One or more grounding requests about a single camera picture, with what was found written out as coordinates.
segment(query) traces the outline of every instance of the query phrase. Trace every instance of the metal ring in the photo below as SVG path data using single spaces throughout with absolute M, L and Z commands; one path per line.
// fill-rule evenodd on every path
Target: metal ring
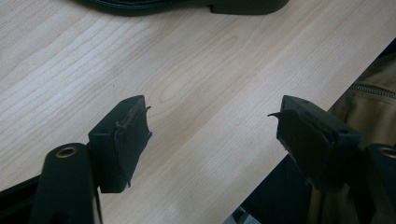
M 56 152 L 56 157 L 67 158 L 75 155 L 77 153 L 76 147 L 64 147 Z
M 391 147 L 379 147 L 378 151 L 380 151 L 382 154 L 384 154 L 387 157 L 391 157 L 393 159 L 396 159 L 396 150 Z

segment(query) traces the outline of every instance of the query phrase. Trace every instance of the light wood surface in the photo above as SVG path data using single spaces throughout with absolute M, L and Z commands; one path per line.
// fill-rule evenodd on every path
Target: light wood surface
M 105 223 L 221 223 L 285 155 L 285 94 L 329 108 L 396 36 L 394 0 L 291 0 L 267 16 L 206 7 L 126 18 L 67 0 L 0 2 L 0 190 L 117 102 L 154 135 Z

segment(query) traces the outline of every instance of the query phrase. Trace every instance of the tan fabric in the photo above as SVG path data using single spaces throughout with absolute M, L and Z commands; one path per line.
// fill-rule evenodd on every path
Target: tan fabric
M 396 92 L 396 53 L 377 59 L 354 83 Z M 396 100 L 364 91 L 348 90 L 330 113 L 363 133 L 360 147 L 396 144 Z M 347 209 L 347 187 L 340 194 L 313 190 L 307 223 L 354 223 Z

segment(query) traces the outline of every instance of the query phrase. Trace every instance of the black shoe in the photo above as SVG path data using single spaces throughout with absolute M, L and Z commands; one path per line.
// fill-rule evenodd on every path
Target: black shoe
M 289 0 L 88 0 L 102 9 L 143 16 L 176 7 L 211 7 L 212 13 L 262 15 L 275 12 Z

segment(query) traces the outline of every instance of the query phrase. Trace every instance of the wooden table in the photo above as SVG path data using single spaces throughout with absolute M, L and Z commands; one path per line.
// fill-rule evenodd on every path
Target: wooden table
M 146 95 L 154 135 L 105 223 L 221 223 L 285 156 L 285 94 L 329 108 L 396 36 L 394 0 L 292 0 L 118 17 L 68 0 L 0 3 L 0 189 Z

